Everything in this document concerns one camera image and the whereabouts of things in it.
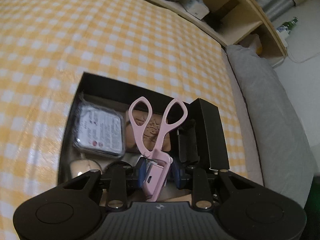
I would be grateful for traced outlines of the green glass bottle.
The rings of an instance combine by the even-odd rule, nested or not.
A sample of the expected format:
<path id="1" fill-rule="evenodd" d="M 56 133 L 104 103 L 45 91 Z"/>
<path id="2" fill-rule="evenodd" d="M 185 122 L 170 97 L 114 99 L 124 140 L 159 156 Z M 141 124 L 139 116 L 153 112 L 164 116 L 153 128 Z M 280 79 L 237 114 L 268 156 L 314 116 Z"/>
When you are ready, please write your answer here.
<path id="1" fill-rule="evenodd" d="M 298 23 L 298 18 L 294 17 L 291 21 L 289 22 L 284 22 L 282 25 L 280 25 L 278 28 L 277 28 L 277 31 L 279 33 L 282 33 L 282 32 L 287 32 L 288 34 L 291 33 L 291 31 L 295 28 L 295 26 L 297 25 Z"/>

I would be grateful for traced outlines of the clear plastic packet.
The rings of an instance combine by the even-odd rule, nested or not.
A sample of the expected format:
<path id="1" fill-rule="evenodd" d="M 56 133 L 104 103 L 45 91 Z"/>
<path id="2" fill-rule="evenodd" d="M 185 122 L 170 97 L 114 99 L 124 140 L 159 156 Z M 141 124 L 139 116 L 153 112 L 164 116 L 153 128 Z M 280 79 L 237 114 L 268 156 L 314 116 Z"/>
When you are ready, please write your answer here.
<path id="1" fill-rule="evenodd" d="M 114 109 L 85 100 L 79 95 L 73 125 L 73 144 L 95 155 L 121 158 L 125 154 L 124 118 Z"/>

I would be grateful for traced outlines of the grey pillow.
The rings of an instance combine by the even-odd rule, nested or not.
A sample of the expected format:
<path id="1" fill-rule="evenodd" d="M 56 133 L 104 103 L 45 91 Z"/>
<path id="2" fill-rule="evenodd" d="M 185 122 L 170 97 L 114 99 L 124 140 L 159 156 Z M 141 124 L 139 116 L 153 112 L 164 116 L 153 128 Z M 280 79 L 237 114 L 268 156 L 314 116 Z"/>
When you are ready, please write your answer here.
<path id="1" fill-rule="evenodd" d="M 230 45 L 226 53 L 247 105 L 265 187 L 305 206 L 317 164 L 283 85 L 254 51 Z"/>

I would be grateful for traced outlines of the white tissue box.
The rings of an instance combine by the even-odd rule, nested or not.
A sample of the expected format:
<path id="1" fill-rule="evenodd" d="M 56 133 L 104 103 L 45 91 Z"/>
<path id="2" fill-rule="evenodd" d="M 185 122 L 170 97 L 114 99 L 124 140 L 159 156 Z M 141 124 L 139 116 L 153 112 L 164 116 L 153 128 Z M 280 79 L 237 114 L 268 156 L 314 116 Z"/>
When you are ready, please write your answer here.
<path id="1" fill-rule="evenodd" d="M 180 0 L 182 7 L 191 15 L 202 20 L 209 14 L 209 8 L 203 0 Z"/>

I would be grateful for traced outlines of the white tape roll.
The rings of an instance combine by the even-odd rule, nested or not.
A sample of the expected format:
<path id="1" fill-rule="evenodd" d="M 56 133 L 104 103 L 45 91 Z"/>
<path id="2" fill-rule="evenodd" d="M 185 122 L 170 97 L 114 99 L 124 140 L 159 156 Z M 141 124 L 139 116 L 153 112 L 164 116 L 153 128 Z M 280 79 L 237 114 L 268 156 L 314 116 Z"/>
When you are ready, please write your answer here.
<path id="1" fill-rule="evenodd" d="M 94 160 L 90 159 L 79 159 L 74 160 L 70 163 L 71 177 L 75 178 L 82 175 L 90 170 L 102 171 L 101 166 Z"/>

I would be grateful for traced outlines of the pink eyelash curler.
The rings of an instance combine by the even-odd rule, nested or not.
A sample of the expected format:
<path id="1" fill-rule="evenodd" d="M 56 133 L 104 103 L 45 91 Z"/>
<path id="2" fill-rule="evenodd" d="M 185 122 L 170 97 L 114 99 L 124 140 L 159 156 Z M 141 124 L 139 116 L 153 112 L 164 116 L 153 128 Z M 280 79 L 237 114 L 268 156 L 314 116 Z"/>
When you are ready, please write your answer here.
<path id="1" fill-rule="evenodd" d="M 139 103 L 145 104 L 148 108 L 147 119 L 144 121 L 142 125 L 138 125 L 133 117 L 133 110 L 135 109 L 136 105 Z M 183 115 L 175 123 L 169 124 L 167 123 L 168 114 L 171 108 L 176 104 L 178 104 L 181 107 L 183 111 Z M 170 165 L 173 162 L 172 157 L 169 154 L 162 151 L 164 138 L 169 132 L 171 132 L 173 129 L 176 129 L 185 121 L 188 115 L 188 110 L 181 99 L 174 98 L 171 100 L 171 102 L 167 105 L 164 111 L 161 124 L 159 126 L 157 139 L 151 151 L 146 148 L 143 142 L 144 132 L 146 130 L 148 123 L 152 118 L 152 107 L 149 101 L 147 100 L 147 98 L 141 96 L 140 98 L 136 99 L 130 105 L 128 114 L 129 114 L 129 120 L 131 122 L 131 126 L 133 128 L 133 135 L 134 135 L 137 148 L 139 149 L 141 155 L 144 158 L 152 161 L 146 173 L 146 177 L 144 179 L 142 189 L 144 194 L 146 195 L 148 202 L 156 202 L 165 185 L 165 182 L 170 170 Z"/>

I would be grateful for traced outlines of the long wooden shelf unit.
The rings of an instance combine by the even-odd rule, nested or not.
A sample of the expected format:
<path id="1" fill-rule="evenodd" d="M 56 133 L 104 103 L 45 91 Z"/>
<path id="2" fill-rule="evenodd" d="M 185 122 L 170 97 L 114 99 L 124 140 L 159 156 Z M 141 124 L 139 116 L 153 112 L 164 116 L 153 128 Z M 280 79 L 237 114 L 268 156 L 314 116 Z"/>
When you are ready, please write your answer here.
<path id="1" fill-rule="evenodd" d="M 255 0 L 203 0 L 209 14 L 202 20 L 189 14 L 180 0 L 147 0 L 172 10 L 199 27 L 223 46 L 244 43 L 257 35 L 260 55 L 272 64 L 285 59 L 287 52 L 271 21 Z"/>

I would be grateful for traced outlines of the yellow checkered mat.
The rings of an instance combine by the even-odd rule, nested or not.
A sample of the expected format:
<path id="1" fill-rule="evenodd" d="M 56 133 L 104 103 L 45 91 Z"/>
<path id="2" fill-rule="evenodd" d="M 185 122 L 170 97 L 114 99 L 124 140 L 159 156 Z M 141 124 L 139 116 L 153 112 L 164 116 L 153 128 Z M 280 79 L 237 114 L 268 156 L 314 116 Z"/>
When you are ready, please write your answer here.
<path id="1" fill-rule="evenodd" d="M 84 72 L 216 105 L 231 170 L 248 175 L 222 48 L 197 26 L 144 0 L 1 0 L 1 239 L 56 183 Z"/>

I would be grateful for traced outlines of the large black tray box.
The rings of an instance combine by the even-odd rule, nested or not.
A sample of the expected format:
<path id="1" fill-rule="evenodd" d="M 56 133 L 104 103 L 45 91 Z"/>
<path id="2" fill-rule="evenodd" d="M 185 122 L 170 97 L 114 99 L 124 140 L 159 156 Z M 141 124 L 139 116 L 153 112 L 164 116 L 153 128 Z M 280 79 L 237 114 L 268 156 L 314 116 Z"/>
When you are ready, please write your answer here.
<path id="1" fill-rule="evenodd" d="M 179 160 L 191 125 L 182 100 L 85 73 L 67 118 L 58 182 L 97 170 L 112 185 L 143 200 L 187 200 L 190 172 Z"/>

